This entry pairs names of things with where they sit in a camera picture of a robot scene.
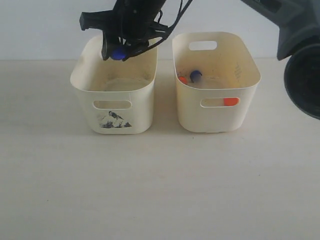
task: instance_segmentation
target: camera lens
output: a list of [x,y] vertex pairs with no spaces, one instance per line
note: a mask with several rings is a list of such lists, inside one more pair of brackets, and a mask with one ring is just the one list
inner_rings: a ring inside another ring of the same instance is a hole
[[292,102],[320,120],[320,43],[301,48],[289,59],[284,84]]

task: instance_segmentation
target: blue ball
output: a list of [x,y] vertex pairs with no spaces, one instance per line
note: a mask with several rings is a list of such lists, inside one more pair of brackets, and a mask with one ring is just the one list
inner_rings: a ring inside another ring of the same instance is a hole
[[195,70],[190,74],[190,79],[193,83],[199,82],[201,80],[201,77],[202,73],[199,70]]
[[126,52],[123,47],[118,47],[116,50],[114,50],[111,54],[111,58],[116,61],[120,61],[126,57]]

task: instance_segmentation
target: orange ball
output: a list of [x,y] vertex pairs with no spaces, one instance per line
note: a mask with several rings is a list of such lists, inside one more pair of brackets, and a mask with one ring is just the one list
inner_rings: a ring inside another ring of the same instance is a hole
[[224,105],[228,107],[232,107],[238,104],[239,99],[237,97],[224,98]]
[[183,84],[187,84],[187,83],[188,83],[187,78],[184,77],[184,76],[180,76],[180,77],[179,77],[179,80],[180,80],[180,82],[182,82]]

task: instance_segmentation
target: white table surface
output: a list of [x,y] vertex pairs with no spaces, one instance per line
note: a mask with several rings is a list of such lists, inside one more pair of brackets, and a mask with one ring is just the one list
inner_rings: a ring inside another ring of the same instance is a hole
[[319,240],[320,121],[290,101],[285,61],[256,63],[236,131],[184,130],[163,60],[152,127],[100,135],[74,61],[0,61],[0,240]]

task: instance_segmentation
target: white plastic bin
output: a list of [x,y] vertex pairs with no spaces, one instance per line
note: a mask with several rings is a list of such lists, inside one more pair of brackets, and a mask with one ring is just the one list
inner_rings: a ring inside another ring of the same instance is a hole
[[[195,133],[238,129],[261,80],[240,37],[228,32],[184,33],[173,39],[172,48],[180,124]],[[195,70],[202,79],[192,83]]]
[[139,134],[153,122],[155,47],[127,61],[103,61],[102,35],[85,46],[70,82],[87,123],[100,134]]

